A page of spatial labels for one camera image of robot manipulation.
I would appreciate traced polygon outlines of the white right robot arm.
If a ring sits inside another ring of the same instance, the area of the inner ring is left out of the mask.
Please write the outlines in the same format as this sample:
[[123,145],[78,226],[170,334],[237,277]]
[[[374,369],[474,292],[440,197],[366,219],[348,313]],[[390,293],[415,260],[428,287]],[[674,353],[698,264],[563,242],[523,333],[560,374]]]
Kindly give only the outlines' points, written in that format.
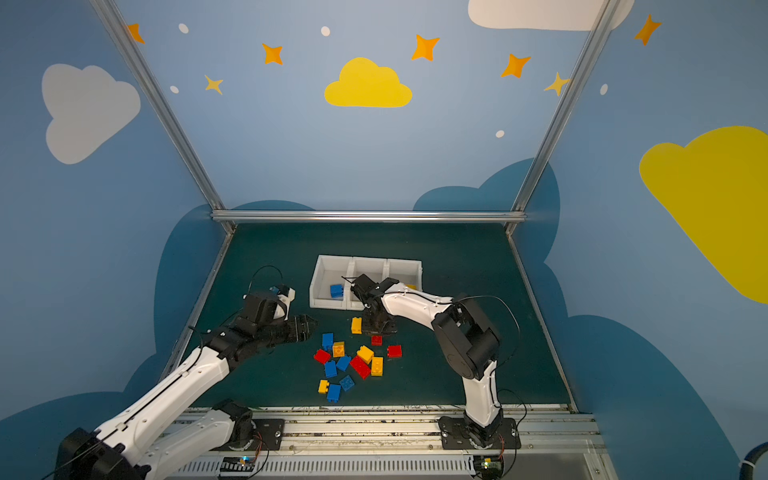
[[363,305],[365,335],[396,333],[398,318],[434,333],[448,365],[462,378],[464,429],[474,445],[490,447],[503,421],[496,389],[501,335],[477,302],[428,294],[394,278],[375,282],[361,274],[348,282]]

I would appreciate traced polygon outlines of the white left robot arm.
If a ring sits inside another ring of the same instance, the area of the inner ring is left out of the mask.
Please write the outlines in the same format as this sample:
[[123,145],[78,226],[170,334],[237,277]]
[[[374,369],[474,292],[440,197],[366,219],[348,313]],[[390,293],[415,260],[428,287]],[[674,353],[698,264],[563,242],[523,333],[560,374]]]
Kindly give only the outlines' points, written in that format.
[[53,479],[165,479],[207,451],[259,448],[250,408],[225,400],[191,425],[167,428],[200,396],[262,350],[299,343],[314,322],[293,316],[294,289],[247,293],[232,319],[200,336],[167,377],[93,431],[78,428],[59,445]]

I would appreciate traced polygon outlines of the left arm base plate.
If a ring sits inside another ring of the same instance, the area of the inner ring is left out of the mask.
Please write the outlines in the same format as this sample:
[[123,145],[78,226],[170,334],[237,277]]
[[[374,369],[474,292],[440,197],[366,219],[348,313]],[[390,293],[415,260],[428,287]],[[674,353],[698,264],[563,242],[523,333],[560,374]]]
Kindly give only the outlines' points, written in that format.
[[214,451],[277,451],[281,447],[285,428],[284,419],[255,418],[239,421],[230,440],[215,447]]

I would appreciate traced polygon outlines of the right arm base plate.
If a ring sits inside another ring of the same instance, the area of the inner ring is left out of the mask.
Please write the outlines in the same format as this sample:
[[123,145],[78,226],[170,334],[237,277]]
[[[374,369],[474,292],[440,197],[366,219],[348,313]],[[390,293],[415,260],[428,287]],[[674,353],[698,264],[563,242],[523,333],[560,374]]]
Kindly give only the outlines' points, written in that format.
[[442,416],[437,422],[444,450],[519,449],[522,446],[517,422],[500,413],[486,427],[468,417]]

